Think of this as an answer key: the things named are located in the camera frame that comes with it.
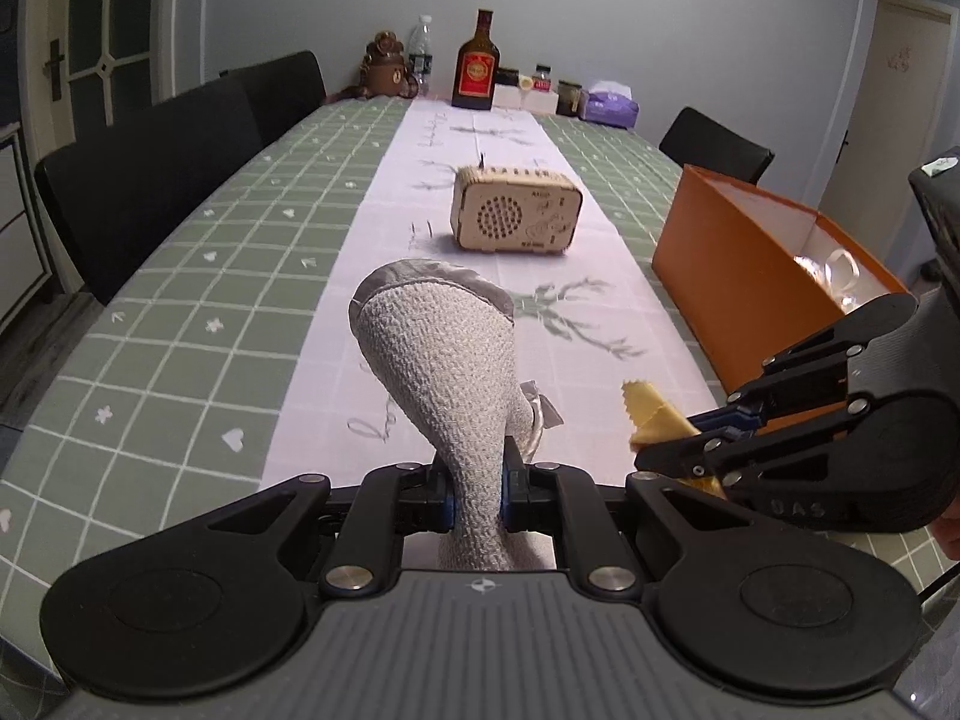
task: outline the glass bottle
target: glass bottle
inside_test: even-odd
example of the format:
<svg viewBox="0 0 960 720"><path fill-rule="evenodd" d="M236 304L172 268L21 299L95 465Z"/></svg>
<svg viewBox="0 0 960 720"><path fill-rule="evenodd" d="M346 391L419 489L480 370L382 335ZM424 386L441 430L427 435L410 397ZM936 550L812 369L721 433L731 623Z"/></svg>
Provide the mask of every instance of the glass bottle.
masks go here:
<svg viewBox="0 0 960 720"><path fill-rule="evenodd" d="M493 11L477 11L476 33L460 47L451 100L457 108L488 111L493 107L493 76L500 51L490 39L492 19Z"/></svg>

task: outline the wall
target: wall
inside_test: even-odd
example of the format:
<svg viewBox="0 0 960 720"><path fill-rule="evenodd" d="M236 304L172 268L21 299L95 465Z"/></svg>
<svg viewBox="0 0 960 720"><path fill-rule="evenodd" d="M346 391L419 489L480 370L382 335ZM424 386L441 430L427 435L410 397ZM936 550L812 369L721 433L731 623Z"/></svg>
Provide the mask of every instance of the wall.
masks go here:
<svg viewBox="0 0 960 720"><path fill-rule="evenodd" d="M933 0L942 4L960 7L960 0ZM933 143L928 156L960 143L960 40L954 46L952 66L950 66L947 93L944 95L944 106L940 114L940 121L934 134ZM904 219L896 239L891 246L886 265L907 284L917 276L921 264L933 259L935 250L933 239L926 229L920 209L911 205Z"/></svg>
<svg viewBox="0 0 960 720"><path fill-rule="evenodd" d="M859 83L853 38L865 21L868 38L872 28L875 0L861 1L206 0L205 79L307 47L337 89L376 30L405 39L416 15L430 13L434 87L446 93L477 7L489 7L504 64L530 71L546 62L555 78L630 84L641 106L637 131L655 143L683 105L694 105L776 151L763 186L816 204L832 166L827 152L832 140L839 146L853 105L839 93L845 79L854 93ZM200 23L197 1L181 11Z"/></svg>

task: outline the dining table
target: dining table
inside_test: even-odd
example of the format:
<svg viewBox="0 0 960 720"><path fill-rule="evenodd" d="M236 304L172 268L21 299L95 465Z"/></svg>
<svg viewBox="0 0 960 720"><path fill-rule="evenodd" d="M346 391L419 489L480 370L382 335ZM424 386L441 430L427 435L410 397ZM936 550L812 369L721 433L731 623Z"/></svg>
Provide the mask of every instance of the dining table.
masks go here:
<svg viewBox="0 0 960 720"><path fill-rule="evenodd" d="M567 252L457 247L455 175L481 160L574 181ZM624 381L653 382L688 415L726 399L651 266L681 173L631 131L401 98L322 106L254 156L104 308L0 478L0 637L37 675L18 672L18 689L62 693L38 613L80 560L304 472L342 487L430 461L349 332L349 300L382 264L448 260L506 289L520 380L563 418L538 459L622 484ZM947 567L925 529L834 538L917 589ZM12 679L0 668L0 686Z"/></svg>

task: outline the purple tissue box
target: purple tissue box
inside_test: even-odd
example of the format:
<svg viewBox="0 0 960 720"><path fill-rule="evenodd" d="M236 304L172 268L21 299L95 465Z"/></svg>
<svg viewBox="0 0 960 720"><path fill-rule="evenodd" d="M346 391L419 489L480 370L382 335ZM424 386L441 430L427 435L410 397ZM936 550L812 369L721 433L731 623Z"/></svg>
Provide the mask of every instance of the purple tissue box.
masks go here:
<svg viewBox="0 0 960 720"><path fill-rule="evenodd" d="M616 92L589 92L581 98L580 118L585 122L631 129L638 114L640 105Z"/></svg>

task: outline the orange box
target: orange box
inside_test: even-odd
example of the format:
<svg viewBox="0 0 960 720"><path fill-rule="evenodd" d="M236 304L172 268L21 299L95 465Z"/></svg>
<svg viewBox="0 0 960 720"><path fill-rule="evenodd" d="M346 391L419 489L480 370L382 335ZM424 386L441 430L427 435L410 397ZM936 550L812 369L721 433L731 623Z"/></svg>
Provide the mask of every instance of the orange box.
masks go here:
<svg viewBox="0 0 960 720"><path fill-rule="evenodd" d="M727 391L760 376L761 361L844 312L794 257L853 255L858 304L906 292L874 256L822 214L752 184L687 166L653 266Z"/></svg>

